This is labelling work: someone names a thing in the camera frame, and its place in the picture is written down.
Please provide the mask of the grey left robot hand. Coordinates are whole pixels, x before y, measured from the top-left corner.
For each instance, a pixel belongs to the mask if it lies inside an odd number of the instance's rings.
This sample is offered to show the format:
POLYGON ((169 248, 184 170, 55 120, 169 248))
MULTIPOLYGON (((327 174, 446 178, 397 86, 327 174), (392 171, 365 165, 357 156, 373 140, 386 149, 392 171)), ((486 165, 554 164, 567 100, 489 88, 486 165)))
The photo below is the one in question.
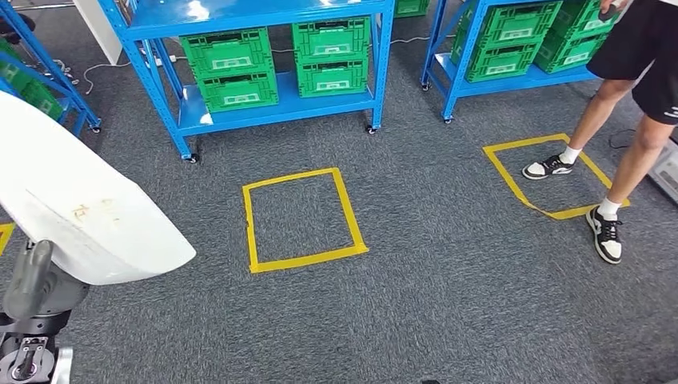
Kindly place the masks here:
POLYGON ((10 318, 24 320, 70 311, 90 291, 82 282, 53 261, 58 248, 50 240, 41 240, 14 260, 10 284, 4 293, 2 309, 10 318))

